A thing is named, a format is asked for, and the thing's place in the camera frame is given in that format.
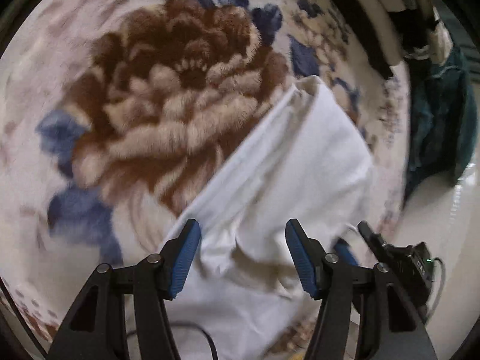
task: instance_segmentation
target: brown flower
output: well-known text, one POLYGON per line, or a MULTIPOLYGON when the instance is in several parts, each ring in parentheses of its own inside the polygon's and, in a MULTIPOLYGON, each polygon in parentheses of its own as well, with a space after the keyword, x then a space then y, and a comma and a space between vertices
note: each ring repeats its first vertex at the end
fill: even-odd
POLYGON ((115 205, 144 183, 178 216, 282 95, 285 58, 243 8, 167 0, 92 46, 61 106, 89 131, 73 150, 81 188, 115 205))

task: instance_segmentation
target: ribbed blue pad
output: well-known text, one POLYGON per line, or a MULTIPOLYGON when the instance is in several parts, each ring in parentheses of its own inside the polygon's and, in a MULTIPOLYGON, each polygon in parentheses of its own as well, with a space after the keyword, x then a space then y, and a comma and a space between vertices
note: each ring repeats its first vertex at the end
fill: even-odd
POLYGON ((169 287, 169 294, 172 298, 175 298, 177 294, 183 290, 183 285, 187 280, 188 271, 191 262, 194 260, 201 237, 200 225, 198 222, 195 222, 172 268, 171 284, 169 287))
POLYGON ((285 226, 285 240, 286 245, 289 247, 295 268, 297 269, 303 290, 308 292, 312 298, 315 298, 317 293, 315 269, 290 221, 288 221, 285 226))

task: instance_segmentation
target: blanket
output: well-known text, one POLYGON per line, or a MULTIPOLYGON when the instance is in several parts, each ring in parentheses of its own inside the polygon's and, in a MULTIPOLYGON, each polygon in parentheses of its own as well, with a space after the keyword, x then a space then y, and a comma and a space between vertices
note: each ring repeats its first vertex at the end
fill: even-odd
POLYGON ((368 145, 364 217, 388 238, 409 118, 405 64, 391 71, 331 0, 43 0, 0 60, 0 273, 30 325, 51 340, 98 263, 158 250, 305 76, 368 145))

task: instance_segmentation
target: teal fabric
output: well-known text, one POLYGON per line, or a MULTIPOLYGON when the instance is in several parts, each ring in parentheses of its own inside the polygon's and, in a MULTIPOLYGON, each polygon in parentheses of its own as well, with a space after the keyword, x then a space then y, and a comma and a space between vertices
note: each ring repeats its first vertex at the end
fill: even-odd
POLYGON ((412 80, 410 121, 405 200, 421 181, 441 171, 448 171, 454 185, 475 149, 477 106, 459 47, 443 66, 430 64, 423 79, 412 80))

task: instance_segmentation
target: blue gripper pad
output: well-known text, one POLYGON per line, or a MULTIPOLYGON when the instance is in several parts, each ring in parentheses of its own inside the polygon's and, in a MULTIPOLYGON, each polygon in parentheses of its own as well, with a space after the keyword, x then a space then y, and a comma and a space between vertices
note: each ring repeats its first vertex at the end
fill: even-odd
POLYGON ((312 298, 315 298, 318 292, 315 283, 315 268, 308 257, 307 251, 301 241, 301 235, 298 234, 297 229, 303 233, 303 242, 309 242, 300 223, 298 223, 296 219, 291 219, 285 226, 286 245, 290 250, 303 290, 309 293, 312 298))
POLYGON ((190 231, 182 247, 180 248, 175 263, 172 267, 172 275, 168 292, 173 299, 177 297, 177 294, 181 292, 181 290, 183 290, 191 262, 194 260, 195 252, 197 251, 200 238, 202 237, 200 225, 197 221, 189 219, 186 226, 190 227, 190 231))

